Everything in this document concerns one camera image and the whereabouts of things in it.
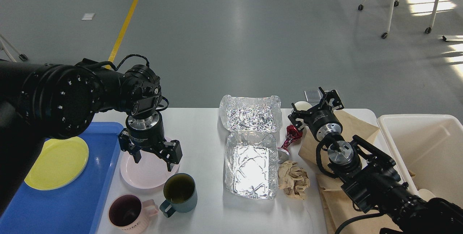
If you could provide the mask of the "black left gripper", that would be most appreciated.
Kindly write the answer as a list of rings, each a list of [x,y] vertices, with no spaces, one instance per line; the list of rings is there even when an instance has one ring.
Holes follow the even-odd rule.
[[[135,163],[141,160],[140,150],[155,153],[171,172],[174,165],[178,165],[183,157],[179,140],[165,140],[161,114],[154,111],[145,119],[126,118],[126,129],[118,135],[120,149],[128,152]]]

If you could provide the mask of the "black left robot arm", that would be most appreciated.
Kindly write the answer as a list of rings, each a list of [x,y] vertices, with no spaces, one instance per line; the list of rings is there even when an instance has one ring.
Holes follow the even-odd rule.
[[[121,150],[138,163],[141,151],[162,159],[167,170],[183,156],[178,140],[166,140],[161,112],[169,101],[149,60],[127,55],[111,61],[84,58],[76,65],[1,60],[1,213],[36,162],[46,139],[83,133],[95,114],[127,115]]]

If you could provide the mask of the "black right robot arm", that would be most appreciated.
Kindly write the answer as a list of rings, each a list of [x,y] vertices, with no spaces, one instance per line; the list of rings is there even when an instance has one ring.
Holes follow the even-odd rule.
[[[324,91],[317,105],[292,103],[288,118],[297,131],[308,128],[318,142],[315,160],[319,171],[342,181],[342,190],[363,215],[344,221],[336,234],[349,224],[388,215],[400,234],[461,234],[460,206],[442,198],[423,200],[413,195],[409,184],[400,184],[395,160],[359,135],[350,142],[342,136],[343,126],[334,114],[344,108],[336,90]]]

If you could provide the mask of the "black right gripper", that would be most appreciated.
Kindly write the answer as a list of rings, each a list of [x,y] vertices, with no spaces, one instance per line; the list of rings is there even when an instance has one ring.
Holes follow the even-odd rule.
[[[343,126],[333,111],[344,109],[344,104],[337,90],[324,91],[322,87],[318,87],[318,89],[322,97],[317,110],[294,110],[294,103],[291,103],[293,110],[288,118],[300,131],[308,127],[314,139],[318,142],[321,142],[327,136],[342,141]]]

